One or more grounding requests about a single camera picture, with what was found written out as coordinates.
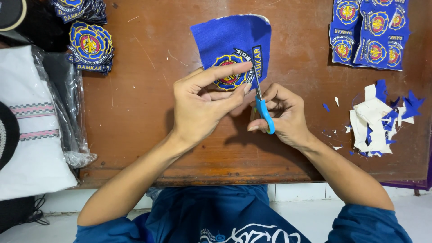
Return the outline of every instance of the scissors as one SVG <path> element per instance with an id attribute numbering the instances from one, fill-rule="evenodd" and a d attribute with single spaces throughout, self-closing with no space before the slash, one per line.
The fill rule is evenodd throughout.
<path id="1" fill-rule="evenodd" d="M 274 123 L 273 123 L 273 119 L 271 118 L 268 110 L 267 110 L 267 106 L 266 106 L 266 101 L 263 99 L 262 95 L 261 95 L 261 89 L 260 89 L 260 81 L 258 81 L 258 75 L 257 75 L 257 69 L 255 68 L 254 65 L 254 72 L 255 72 L 255 80 L 257 81 L 257 88 L 255 89 L 255 91 L 257 92 L 257 95 L 255 96 L 255 101 L 257 102 L 257 105 L 255 106 L 255 112 L 260 113 L 260 117 L 264 120 L 266 120 L 269 129 L 267 130 L 268 134 L 273 134 L 275 131 L 275 127 L 274 127 Z"/>

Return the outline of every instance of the stack of patches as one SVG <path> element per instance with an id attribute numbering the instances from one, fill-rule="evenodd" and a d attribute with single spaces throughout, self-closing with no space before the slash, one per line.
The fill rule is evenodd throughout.
<path id="1" fill-rule="evenodd" d="M 51 0 L 56 15 L 64 23 L 81 20 L 104 25 L 107 23 L 106 4 L 103 0 Z"/>
<path id="2" fill-rule="evenodd" d="M 402 71 L 410 35 L 407 7 L 408 0 L 335 0 L 333 62 Z"/>
<path id="3" fill-rule="evenodd" d="M 356 139 L 354 147 L 363 156 L 381 157 L 384 153 L 392 153 L 390 144 L 396 142 L 392 140 L 397 133 L 396 122 L 399 127 L 402 122 L 414 123 L 414 116 L 420 115 L 417 109 L 425 100 L 417 99 L 410 90 L 408 97 L 402 97 L 402 107 L 397 107 L 400 98 L 388 106 L 385 104 L 386 95 L 385 80 L 378 80 L 376 86 L 365 87 L 365 102 L 349 112 Z"/>
<path id="4" fill-rule="evenodd" d="M 104 28 L 76 21 L 70 28 L 70 45 L 72 54 L 67 59 L 78 70 L 103 73 L 111 70 L 114 47 L 111 35 Z"/>

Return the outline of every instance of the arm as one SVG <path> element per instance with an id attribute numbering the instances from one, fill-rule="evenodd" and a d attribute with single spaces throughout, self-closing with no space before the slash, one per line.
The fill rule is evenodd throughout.
<path id="1" fill-rule="evenodd" d="M 252 64 L 239 63 L 198 69 L 174 84 L 174 128 L 151 151 L 97 190 L 78 216 L 78 225 L 91 226 L 129 213 L 156 178 L 176 159 L 209 136 L 219 120 L 243 103 L 251 85 L 234 92 L 217 92 L 204 87 L 214 80 L 241 74 Z"/>
<path id="2" fill-rule="evenodd" d="M 298 149 L 317 168 L 346 204 L 394 210 L 387 192 L 368 173 L 318 140 L 307 128 L 303 99 L 273 83 L 263 94 L 279 139 Z M 248 131 L 267 130 L 267 123 L 252 114 Z"/>

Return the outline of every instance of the hand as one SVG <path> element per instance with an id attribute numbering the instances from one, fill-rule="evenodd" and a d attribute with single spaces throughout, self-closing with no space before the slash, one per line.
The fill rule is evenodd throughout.
<path id="1" fill-rule="evenodd" d="M 263 99 L 266 100 L 267 109 L 273 118 L 278 138 L 296 149 L 306 147 L 313 135 L 306 125 L 303 99 L 277 83 L 270 85 L 264 92 Z M 256 102 L 251 102 L 251 106 L 248 131 L 267 131 L 266 120 L 261 119 L 259 113 L 255 112 Z"/>
<path id="2" fill-rule="evenodd" d="M 174 128 L 172 135 L 180 138 L 188 147 L 194 147 L 209 136 L 220 119 L 239 107 L 251 89 L 242 84 L 233 92 L 206 90 L 215 80 L 242 74 L 252 68 L 251 62 L 195 70 L 174 83 Z"/>

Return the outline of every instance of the blue shirt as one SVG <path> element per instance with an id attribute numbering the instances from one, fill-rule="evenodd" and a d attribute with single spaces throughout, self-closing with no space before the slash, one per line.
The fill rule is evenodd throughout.
<path id="1" fill-rule="evenodd" d="M 75 243 L 310 243 L 269 207 L 266 185 L 164 189 L 151 213 L 78 226 Z M 346 205 L 329 243 L 411 243 L 395 212 Z"/>

